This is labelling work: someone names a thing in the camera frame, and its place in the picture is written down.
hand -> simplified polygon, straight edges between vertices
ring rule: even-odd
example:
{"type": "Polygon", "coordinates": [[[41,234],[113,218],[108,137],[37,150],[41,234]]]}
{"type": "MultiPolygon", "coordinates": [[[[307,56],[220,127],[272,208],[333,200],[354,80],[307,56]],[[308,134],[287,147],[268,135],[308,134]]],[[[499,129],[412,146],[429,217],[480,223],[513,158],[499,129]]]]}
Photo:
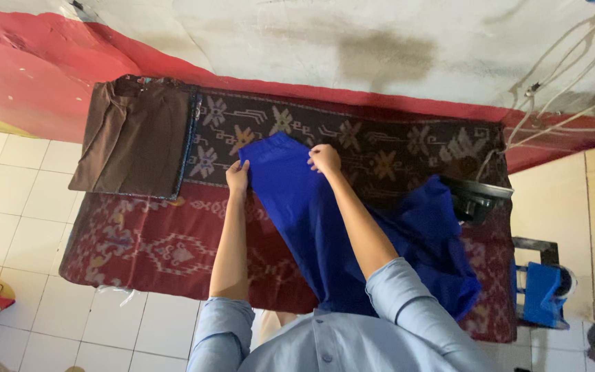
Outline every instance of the hand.
{"type": "Polygon", "coordinates": [[[249,169],[249,160],[245,160],[240,167],[240,160],[237,160],[226,171],[226,182],[229,185],[231,193],[242,193],[247,191],[247,170],[249,169]]]}
{"type": "Polygon", "coordinates": [[[341,170],[341,158],[331,145],[317,145],[309,151],[307,164],[312,164],[312,171],[327,175],[341,170]]]}

red patterned cloth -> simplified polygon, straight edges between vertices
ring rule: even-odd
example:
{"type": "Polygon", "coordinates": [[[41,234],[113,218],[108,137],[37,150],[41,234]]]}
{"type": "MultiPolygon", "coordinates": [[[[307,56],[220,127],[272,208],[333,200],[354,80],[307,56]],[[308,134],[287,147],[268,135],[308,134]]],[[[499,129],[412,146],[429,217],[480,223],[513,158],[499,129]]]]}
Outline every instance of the red patterned cloth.
{"type": "MultiPolygon", "coordinates": [[[[391,203],[433,173],[470,176],[490,149],[503,146],[502,129],[493,123],[378,110],[372,116],[384,121],[372,121],[368,111],[367,118],[351,113],[359,107],[214,90],[202,94],[178,199],[87,193],[60,267],[62,277],[82,285],[206,299],[228,198],[222,187],[226,167],[237,148],[275,131],[305,144],[332,143],[360,198],[376,204],[391,203]]],[[[493,159],[484,181],[508,185],[503,157],[493,159]]],[[[516,337],[508,271],[514,252],[510,209],[510,203],[499,205],[485,224],[463,229],[482,292],[459,324],[477,340],[516,337]]],[[[256,197],[247,201],[247,245],[252,306],[312,311],[317,300],[256,197]]]]}

blue pants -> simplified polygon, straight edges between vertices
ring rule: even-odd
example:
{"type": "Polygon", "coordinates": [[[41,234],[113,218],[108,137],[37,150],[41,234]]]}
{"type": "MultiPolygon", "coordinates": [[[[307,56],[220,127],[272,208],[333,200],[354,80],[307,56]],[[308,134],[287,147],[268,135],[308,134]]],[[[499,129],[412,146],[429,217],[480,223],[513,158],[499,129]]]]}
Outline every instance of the blue pants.
{"type": "MultiPolygon", "coordinates": [[[[239,150],[249,160],[253,190],[284,238],[319,309],[377,316],[332,188],[307,164],[309,149],[278,132],[239,150]]],[[[453,214],[450,190],[432,176],[393,210],[368,211],[398,254],[455,319],[474,305],[481,285],[453,214]]]]}

white wall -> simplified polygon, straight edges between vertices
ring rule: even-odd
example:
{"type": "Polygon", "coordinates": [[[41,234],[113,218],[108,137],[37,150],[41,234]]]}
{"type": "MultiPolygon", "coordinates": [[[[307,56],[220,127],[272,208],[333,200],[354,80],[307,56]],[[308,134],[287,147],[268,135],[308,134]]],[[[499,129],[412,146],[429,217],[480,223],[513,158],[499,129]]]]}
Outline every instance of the white wall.
{"type": "MultiPolygon", "coordinates": [[[[595,4],[583,0],[82,3],[114,30],[218,75],[505,107],[549,72],[589,23],[518,83],[559,38],[595,21],[595,4]]],[[[77,18],[63,0],[0,0],[0,11],[77,18]]],[[[595,35],[580,64],[545,88],[537,106],[594,53],[595,35]]],[[[577,111],[594,95],[595,70],[552,109],[577,111]]]]}

person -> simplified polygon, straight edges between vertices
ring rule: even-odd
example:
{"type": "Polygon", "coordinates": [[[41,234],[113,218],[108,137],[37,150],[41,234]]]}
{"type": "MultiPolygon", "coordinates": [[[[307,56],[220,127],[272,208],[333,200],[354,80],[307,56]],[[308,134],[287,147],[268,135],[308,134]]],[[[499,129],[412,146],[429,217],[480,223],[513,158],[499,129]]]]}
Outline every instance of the person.
{"type": "Polygon", "coordinates": [[[254,313],[247,302],[244,200],[249,161],[226,173],[229,202],[200,314],[188,372],[492,371],[492,363],[400,258],[341,173],[341,159],[318,145],[308,165],[334,191],[366,291],[379,318],[325,312],[297,317],[250,353],[254,313]]]}

